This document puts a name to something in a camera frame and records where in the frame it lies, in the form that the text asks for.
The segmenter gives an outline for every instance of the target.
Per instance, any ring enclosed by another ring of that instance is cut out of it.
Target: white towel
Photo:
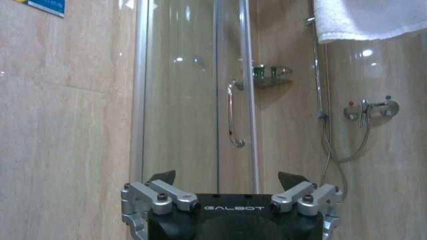
[[[427,29],[427,0],[313,0],[319,43],[377,40]]]

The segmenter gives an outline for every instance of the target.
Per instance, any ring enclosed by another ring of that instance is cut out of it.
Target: blue sign
[[[65,0],[14,0],[22,4],[46,11],[50,14],[54,14],[60,17],[64,17],[65,13]]]

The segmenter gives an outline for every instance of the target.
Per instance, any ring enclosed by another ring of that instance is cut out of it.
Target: silver clamp
[[[200,208],[200,203],[196,194],[184,192],[161,180],[150,181],[148,187],[159,193],[167,193],[172,198],[176,207],[181,211],[192,211]]]
[[[315,185],[303,181],[285,192],[276,193],[271,196],[271,208],[275,213],[287,213],[292,210],[292,205],[297,200],[311,194],[315,190]]]
[[[154,192],[140,182],[125,184],[120,191],[121,221],[129,225],[136,240],[148,240],[148,211],[157,215],[172,211],[172,199],[164,193]]]
[[[340,224],[343,192],[331,184],[324,184],[312,194],[297,200],[297,211],[307,216],[323,214],[323,240],[332,239],[333,229]]]

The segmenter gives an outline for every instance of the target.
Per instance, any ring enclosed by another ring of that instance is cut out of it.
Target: glass shower door
[[[148,1],[142,181],[176,170],[173,185],[196,193],[252,192],[239,10],[239,0]]]

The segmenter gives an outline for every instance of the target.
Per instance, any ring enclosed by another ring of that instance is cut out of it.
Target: beige tile wall
[[[372,55],[360,56],[364,50]],[[389,95],[400,105],[392,119],[372,118],[365,152],[343,164],[349,188],[340,239],[424,239],[427,34],[333,42],[328,59],[333,145],[341,156],[355,151],[363,132],[343,116],[348,101],[367,97],[381,102]],[[335,173],[331,168],[331,182],[337,181]]]
[[[297,0],[263,0],[252,6],[257,7],[252,19],[257,23],[259,46],[253,50],[259,51],[259,64],[279,63],[293,69],[292,85],[256,92],[263,190],[275,193],[281,190],[277,170],[317,182],[325,158],[313,116],[312,33],[301,25],[309,6]],[[343,164],[349,188],[335,239],[424,239],[427,34],[385,41],[337,41],[327,49],[332,142],[340,156],[355,151],[363,132],[356,122],[344,119],[348,101],[367,97],[379,102],[391,95],[400,104],[392,119],[372,120],[361,158]],[[372,55],[360,57],[365,49]],[[325,180],[341,184],[333,165]]]
[[[279,171],[319,181],[324,161],[320,122],[315,117],[312,32],[303,25],[309,5],[308,1],[263,0],[251,6],[257,7],[257,29],[252,27],[259,44],[253,46],[259,51],[253,54],[259,56],[255,63],[293,70],[291,83],[256,89],[261,188],[265,193],[276,193],[283,190]]]
[[[136,11],[0,2],[0,238],[122,239]]]

